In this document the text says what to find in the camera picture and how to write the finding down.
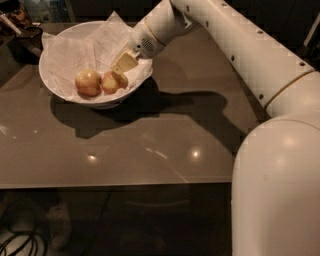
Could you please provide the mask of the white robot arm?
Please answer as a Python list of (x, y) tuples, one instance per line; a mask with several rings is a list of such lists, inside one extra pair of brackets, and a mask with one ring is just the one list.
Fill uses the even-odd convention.
[(320, 73), (225, 0), (161, 0), (113, 61), (128, 71), (203, 26), (269, 115), (236, 155), (232, 256), (320, 256)]

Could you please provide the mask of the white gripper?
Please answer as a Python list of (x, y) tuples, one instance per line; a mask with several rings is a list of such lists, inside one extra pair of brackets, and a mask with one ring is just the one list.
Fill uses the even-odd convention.
[(152, 35), (146, 24), (138, 23), (129, 36), (128, 45), (123, 46), (115, 55), (111, 70), (117, 74), (130, 71), (138, 65), (138, 57), (152, 59), (164, 48), (165, 46)]

